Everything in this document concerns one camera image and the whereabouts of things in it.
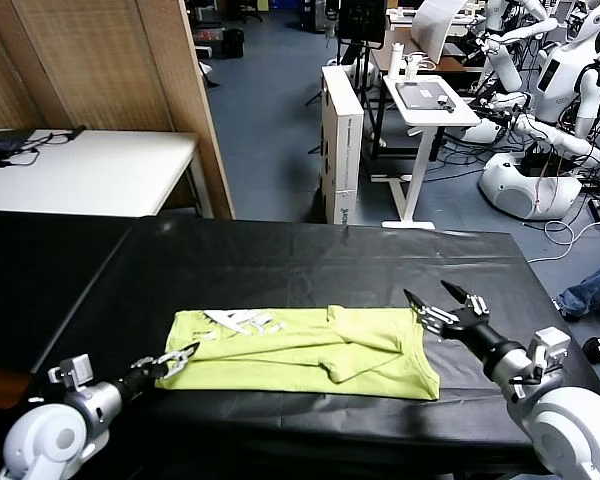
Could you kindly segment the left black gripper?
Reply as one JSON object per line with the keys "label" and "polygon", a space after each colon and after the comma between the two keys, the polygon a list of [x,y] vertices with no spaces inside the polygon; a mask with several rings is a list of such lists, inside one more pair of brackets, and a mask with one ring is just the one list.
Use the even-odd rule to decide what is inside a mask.
{"label": "left black gripper", "polygon": [[169,379],[181,372],[200,343],[194,342],[178,350],[165,352],[157,360],[142,358],[115,380],[122,398],[135,398],[150,388],[157,379]]}

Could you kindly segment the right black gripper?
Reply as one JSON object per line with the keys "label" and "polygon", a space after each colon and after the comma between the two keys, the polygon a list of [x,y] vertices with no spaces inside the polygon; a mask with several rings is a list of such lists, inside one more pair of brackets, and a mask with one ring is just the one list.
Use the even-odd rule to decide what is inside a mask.
{"label": "right black gripper", "polygon": [[413,292],[404,289],[409,308],[415,313],[417,321],[434,334],[441,334],[448,326],[452,328],[452,338],[460,341],[480,360],[483,373],[489,380],[494,379],[496,366],[514,350],[523,350],[523,346],[494,330],[490,324],[490,310],[480,295],[470,293],[463,287],[442,280],[442,286],[461,305],[460,308],[444,311],[428,305]]}

